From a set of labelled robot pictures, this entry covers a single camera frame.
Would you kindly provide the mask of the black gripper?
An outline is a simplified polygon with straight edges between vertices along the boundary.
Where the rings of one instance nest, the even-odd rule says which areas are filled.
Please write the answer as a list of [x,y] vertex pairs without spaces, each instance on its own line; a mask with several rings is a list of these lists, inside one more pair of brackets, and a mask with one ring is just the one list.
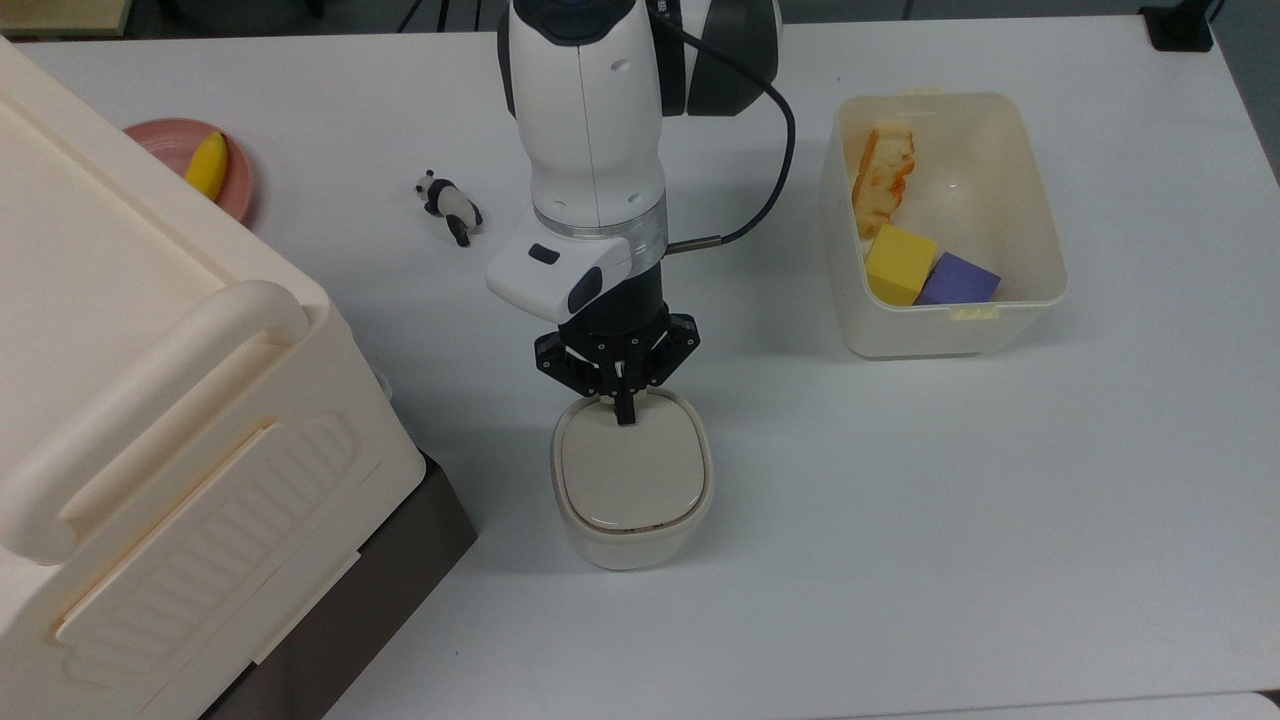
[[636,424],[640,392],[662,386],[701,342],[692,315],[669,313],[662,286],[655,264],[604,292],[534,341],[535,365],[585,398],[608,400],[618,425]]

